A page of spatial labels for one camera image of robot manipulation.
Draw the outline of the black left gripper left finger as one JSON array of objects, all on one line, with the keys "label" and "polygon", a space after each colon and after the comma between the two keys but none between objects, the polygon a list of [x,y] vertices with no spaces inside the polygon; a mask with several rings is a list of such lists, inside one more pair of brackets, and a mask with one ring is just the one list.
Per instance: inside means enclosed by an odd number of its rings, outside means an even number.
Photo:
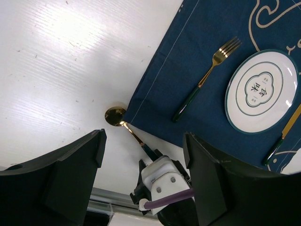
[{"label": "black left gripper left finger", "polygon": [[106,138],[105,130],[97,129],[1,171],[1,225],[83,225]]}]

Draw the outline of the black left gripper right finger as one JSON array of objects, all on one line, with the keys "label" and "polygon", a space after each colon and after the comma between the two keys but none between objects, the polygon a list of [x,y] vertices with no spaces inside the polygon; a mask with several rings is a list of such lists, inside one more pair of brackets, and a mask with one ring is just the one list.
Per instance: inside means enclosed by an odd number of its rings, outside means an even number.
[{"label": "black left gripper right finger", "polygon": [[301,175],[267,171],[185,133],[184,159],[190,171],[201,226],[298,226]]}]

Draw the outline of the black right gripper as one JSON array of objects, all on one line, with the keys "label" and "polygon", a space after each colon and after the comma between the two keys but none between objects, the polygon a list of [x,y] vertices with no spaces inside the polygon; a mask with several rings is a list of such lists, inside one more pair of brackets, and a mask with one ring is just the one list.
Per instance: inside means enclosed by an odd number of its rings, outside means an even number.
[{"label": "black right gripper", "polygon": [[166,206],[158,214],[164,226],[198,226],[198,216],[193,199],[186,199]]}]

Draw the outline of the gold knife black handle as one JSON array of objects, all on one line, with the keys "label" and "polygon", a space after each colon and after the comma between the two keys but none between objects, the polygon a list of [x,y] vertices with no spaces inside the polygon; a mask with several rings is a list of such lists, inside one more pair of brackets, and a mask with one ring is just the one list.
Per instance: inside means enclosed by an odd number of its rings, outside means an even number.
[{"label": "gold knife black handle", "polygon": [[297,121],[298,117],[301,114],[301,105],[298,106],[298,108],[295,110],[291,118],[289,119],[288,123],[285,125],[284,129],[282,130],[281,136],[276,140],[274,145],[270,148],[270,150],[267,152],[265,157],[262,160],[262,165],[267,166],[273,157],[273,155],[277,152],[279,147],[282,145],[286,135],[289,133],[291,128],[293,127],[294,123]]}]

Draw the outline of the gold spoon black handle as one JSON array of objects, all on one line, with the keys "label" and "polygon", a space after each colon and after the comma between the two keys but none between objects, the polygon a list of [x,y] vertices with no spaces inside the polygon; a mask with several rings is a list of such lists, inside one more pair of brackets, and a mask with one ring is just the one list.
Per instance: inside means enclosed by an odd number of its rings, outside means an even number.
[{"label": "gold spoon black handle", "polygon": [[126,128],[129,133],[134,137],[134,139],[139,143],[140,147],[143,149],[143,151],[147,154],[147,156],[152,160],[155,161],[158,159],[158,156],[155,154],[153,150],[150,149],[150,147],[144,143],[128,126],[127,122],[123,120],[124,115],[126,113],[126,110],[122,107],[112,107],[109,108],[105,112],[105,120],[114,127],[124,127]]}]

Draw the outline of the dark blue embroidered cloth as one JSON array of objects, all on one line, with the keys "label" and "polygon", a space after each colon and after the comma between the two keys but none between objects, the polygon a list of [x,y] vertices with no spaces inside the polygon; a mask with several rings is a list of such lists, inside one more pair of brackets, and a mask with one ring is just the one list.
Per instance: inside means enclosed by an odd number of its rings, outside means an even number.
[{"label": "dark blue embroidered cloth", "polygon": [[[172,122],[177,108],[211,66],[212,56],[237,37],[242,45],[214,68],[187,112]],[[137,86],[125,121],[176,146],[192,132],[212,146],[256,167],[281,135],[301,103],[275,126],[259,134],[233,128],[225,112],[228,83],[240,64],[261,50],[287,53],[301,65],[301,3],[298,0],[185,0]]]}]

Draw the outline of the white round dinner plate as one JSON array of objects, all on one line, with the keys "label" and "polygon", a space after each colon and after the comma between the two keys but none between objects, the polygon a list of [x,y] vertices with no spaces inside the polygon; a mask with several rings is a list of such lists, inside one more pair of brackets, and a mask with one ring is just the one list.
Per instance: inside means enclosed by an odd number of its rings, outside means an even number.
[{"label": "white round dinner plate", "polygon": [[293,105],[298,67],[287,53],[268,49],[248,57],[233,73],[225,94],[230,125],[244,134],[276,126]]}]

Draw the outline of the gold fork black handle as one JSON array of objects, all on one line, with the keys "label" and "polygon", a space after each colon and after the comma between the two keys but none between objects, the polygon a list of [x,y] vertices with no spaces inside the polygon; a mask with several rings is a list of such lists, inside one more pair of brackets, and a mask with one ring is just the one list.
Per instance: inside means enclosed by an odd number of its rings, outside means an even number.
[{"label": "gold fork black handle", "polygon": [[223,46],[219,47],[219,49],[213,54],[211,67],[203,76],[203,78],[198,82],[196,87],[189,93],[189,95],[177,108],[176,112],[172,116],[172,122],[178,122],[181,119],[181,117],[185,114],[185,112],[191,105],[192,101],[196,98],[197,94],[199,93],[212,70],[216,66],[223,63],[238,47],[240,47],[241,44],[242,42],[237,37],[234,37],[230,41],[226,42]]}]

